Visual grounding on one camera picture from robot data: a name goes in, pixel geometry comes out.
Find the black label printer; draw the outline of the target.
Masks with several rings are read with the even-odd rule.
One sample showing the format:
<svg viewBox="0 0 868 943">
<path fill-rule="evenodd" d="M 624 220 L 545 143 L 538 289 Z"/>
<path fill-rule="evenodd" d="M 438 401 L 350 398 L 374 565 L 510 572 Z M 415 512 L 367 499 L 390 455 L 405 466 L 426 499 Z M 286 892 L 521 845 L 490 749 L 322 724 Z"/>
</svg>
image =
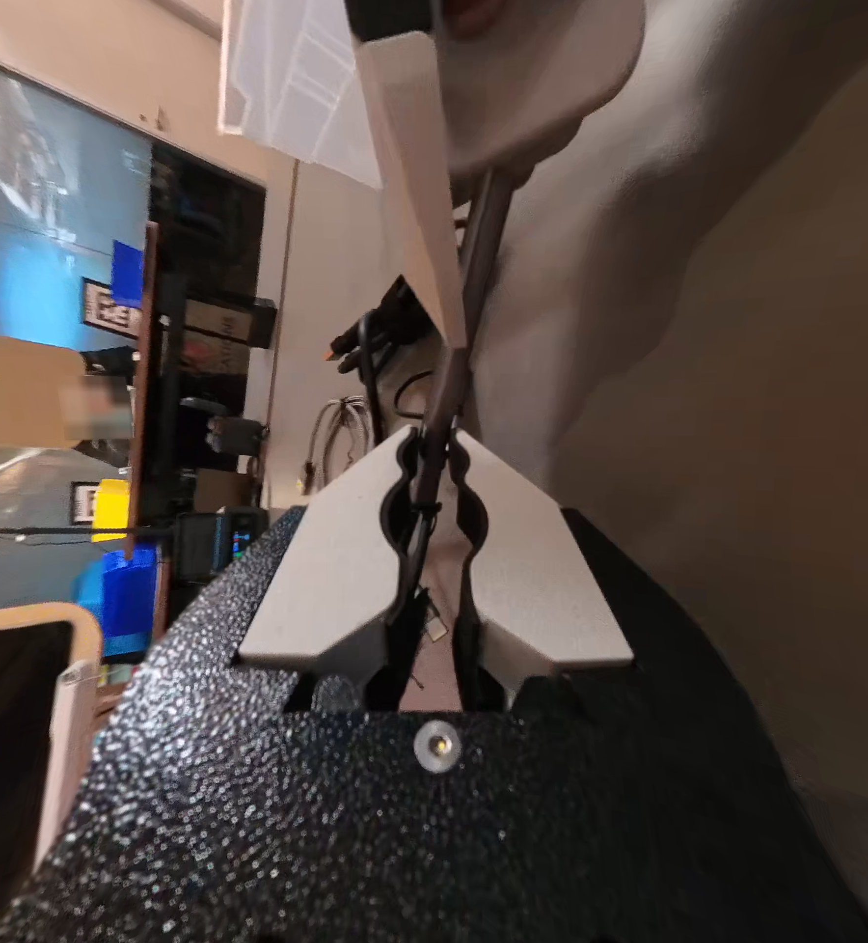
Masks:
<svg viewBox="0 0 868 943">
<path fill-rule="evenodd" d="M 240 559 L 270 525 L 268 512 L 253 506 L 177 516 L 172 560 L 179 583 L 205 584 Z"/>
</svg>

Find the stack of blue bins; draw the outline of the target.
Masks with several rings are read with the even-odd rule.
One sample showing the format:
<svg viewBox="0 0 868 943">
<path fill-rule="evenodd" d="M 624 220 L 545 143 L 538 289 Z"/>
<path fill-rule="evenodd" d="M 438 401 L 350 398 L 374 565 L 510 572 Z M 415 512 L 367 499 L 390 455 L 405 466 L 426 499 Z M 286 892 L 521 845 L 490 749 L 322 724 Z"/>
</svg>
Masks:
<svg viewBox="0 0 868 943">
<path fill-rule="evenodd" d="M 159 555 L 153 544 L 138 544 L 126 559 L 110 551 L 74 580 L 72 601 L 98 621 L 104 658 L 144 654 L 152 641 Z"/>
</svg>

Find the small blue plastic bin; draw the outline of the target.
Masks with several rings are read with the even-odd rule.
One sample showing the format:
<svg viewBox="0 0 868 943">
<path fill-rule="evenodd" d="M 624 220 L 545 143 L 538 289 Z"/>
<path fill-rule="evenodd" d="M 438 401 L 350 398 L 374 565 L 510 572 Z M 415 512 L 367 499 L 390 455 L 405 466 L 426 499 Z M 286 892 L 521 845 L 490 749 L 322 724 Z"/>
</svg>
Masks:
<svg viewBox="0 0 868 943">
<path fill-rule="evenodd" d="M 114 240 L 111 251 L 110 294 L 121 307 L 142 307 L 145 253 L 125 242 Z"/>
</svg>

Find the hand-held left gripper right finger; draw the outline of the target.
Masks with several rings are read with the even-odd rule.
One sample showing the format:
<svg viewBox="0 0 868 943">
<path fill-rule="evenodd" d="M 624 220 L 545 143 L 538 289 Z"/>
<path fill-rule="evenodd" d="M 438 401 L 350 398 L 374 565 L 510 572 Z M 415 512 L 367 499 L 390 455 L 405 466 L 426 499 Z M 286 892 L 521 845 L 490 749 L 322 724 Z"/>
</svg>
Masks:
<svg viewBox="0 0 868 943">
<path fill-rule="evenodd" d="M 557 502 L 462 430 L 449 470 L 471 545 L 452 643 L 462 707 L 507 708 L 529 679 L 631 665 Z"/>
</svg>

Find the curved wooden frame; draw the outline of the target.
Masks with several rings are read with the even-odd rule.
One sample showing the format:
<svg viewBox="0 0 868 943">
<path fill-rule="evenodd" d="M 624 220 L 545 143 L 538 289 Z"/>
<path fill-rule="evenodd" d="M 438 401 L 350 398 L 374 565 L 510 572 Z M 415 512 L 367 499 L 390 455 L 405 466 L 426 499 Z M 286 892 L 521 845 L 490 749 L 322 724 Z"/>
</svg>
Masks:
<svg viewBox="0 0 868 943">
<path fill-rule="evenodd" d="M 50 722 L 50 756 L 32 872 L 37 872 L 63 832 L 91 760 L 102 632 L 86 609 L 50 602 L 0 609 L 0 632 L 65 623 L 71 630 L 67 668 L 56 680 Z"/>
</svg>

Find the long brown desk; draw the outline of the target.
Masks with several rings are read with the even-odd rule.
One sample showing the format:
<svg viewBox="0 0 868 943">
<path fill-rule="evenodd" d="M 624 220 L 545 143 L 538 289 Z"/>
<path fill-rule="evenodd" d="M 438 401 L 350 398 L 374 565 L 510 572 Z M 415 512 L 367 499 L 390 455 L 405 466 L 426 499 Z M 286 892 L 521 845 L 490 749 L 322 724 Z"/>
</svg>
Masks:
<svg viewBox="0 0 868 943">
<path fill-rule="evenodd" d="M 145 536 L 144 497 L 147 475 L 146 446 L 149 389 L 161 361 L 161 325 L 157 313 L 159 293 L 159 242 L 160 227 L 157 222 L 148 222 L 145 227 L 144 279 L 141 304 L 141 321 L 136 344 L 135 373 L 133 386 L 134 438 L 131 444 L 130 508 L 128 525 L 132 528 L 124 541 L 125 559 L 130 560 L 136 540 Z"/>
</svg>

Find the clear plastic bin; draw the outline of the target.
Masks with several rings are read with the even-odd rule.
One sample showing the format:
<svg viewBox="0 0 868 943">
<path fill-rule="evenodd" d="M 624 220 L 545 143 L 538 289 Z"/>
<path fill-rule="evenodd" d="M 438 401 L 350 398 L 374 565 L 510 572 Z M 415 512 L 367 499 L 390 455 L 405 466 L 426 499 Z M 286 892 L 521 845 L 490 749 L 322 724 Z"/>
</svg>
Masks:
<svg viewBox="0 0 868 943">
<path fill-rule="evenodd" d="M 344 1 L 225 1 L 216 127 L 382 188 Z"/>
</svg>

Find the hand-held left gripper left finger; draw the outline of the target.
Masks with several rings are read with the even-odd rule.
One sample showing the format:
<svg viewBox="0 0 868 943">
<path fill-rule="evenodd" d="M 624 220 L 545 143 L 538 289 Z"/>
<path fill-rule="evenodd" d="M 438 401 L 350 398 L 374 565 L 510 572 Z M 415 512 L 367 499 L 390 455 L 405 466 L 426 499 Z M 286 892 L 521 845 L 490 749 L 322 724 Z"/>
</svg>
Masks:
<svg viewBox="0 0 868 943">
<path fill-rule="evenodd" d="M 416 525 L 418 430 L 405 426 L 308 502 L 239 647 L 251 666 L 363 688 L 389 659 Z"/>
</svg>

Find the tan rounded board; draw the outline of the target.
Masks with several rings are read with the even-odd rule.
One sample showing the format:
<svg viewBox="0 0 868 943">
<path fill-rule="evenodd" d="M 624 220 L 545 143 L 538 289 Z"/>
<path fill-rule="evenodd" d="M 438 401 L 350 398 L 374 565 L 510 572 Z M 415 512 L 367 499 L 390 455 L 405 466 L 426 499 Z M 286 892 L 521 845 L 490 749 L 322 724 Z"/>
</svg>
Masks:
<svg viewBox="0 0 868 943">
<path fill-rule="evenodd" d="M 61 387 L 84 375 L 79 352 L 0 336 L 0 446 L 72 449 Z"/>
</svg>

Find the small black equipment box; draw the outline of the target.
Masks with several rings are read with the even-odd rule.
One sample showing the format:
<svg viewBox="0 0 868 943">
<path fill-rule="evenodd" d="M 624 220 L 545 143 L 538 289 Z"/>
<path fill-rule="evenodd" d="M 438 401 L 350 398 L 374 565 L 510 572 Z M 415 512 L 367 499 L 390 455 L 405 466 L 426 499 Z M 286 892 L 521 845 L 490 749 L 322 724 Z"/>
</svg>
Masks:
<svg viewBox="0 0 868 943">
<path fill-rule="evenodd" d="M 261 422 L 236 416 L 211 416 L 205 441 L 216 454 L 258 459 L 268 429 Z"/>
</svg>

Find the plain cardboard box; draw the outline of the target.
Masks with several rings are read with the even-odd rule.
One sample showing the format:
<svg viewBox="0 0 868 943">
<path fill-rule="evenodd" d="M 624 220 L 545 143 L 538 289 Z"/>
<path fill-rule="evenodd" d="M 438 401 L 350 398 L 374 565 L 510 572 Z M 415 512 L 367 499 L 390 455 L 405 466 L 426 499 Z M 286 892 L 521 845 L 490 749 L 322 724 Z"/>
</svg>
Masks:
<svg viewBox="0 0 868 943">
<path fill-rule="evenodd" d="M 254 479 L 248 473 L 197 469 L 194 473 L 192 510 L 216 513 L 254 504 Z"/>
</svg>

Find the printed cardboard box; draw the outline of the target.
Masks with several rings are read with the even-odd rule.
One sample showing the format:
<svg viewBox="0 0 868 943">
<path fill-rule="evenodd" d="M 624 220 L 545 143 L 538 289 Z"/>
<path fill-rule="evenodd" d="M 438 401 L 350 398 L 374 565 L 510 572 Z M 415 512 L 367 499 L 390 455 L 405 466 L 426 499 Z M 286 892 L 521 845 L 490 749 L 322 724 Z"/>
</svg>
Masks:
<svg viewBox="0 0 868 943">
<path fill-rule="evenodd" d="M 246 376 L 253 325 L 250 310 L 189 298 L 182 335 L 182 366 L 199 374 Z"/>
</svg>

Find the person's right hand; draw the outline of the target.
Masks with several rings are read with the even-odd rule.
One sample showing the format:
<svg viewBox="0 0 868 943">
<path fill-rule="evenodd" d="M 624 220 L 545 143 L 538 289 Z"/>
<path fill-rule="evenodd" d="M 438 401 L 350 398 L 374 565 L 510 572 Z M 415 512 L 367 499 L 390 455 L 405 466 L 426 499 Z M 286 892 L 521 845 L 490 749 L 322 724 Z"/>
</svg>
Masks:
<svg viewBox="0 0 868 943">
<path fill-rule="evenodd" d="M 441 15 L 451 37 L 468 41 L 490 30 L 507 5 L 507 1 L 442 1 Z"/>
</svg>

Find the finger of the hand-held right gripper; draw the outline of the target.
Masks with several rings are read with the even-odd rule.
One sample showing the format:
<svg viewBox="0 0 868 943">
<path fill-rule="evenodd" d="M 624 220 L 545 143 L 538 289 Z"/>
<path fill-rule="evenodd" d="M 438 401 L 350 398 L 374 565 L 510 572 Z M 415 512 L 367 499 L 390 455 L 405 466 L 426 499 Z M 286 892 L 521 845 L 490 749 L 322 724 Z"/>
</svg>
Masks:
<svg viewBox="0 0 868 943">
<path fill-rule="evenodd" d="M 355 46 L 401 273 L 444 343 L 467 346 L 438 58 L 411 31 Z"/>
</svg>

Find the yellow plastic bin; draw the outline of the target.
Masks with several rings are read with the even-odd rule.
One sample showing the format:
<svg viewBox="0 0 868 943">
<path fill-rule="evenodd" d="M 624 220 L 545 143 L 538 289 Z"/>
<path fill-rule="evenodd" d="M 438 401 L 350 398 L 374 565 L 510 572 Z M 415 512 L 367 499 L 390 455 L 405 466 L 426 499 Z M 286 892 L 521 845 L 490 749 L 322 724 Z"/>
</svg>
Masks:
<svg viewBox="0 0 868 943">
<path fill-rule="evenodd" d="M 126 479 L 103 479 L 95 491 L 91 541 L 98 543 L 126 536 L 130 507 L 130 482 Z"/>
</svg>

